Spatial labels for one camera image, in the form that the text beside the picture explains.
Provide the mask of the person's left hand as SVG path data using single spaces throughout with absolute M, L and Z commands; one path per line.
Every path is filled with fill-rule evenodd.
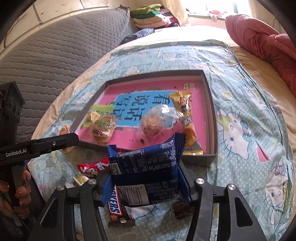
M 9 234 L 24 235 L 34 223 L 30 215 L 31 178 L 26 167 L 1 170 L 1 225 Z

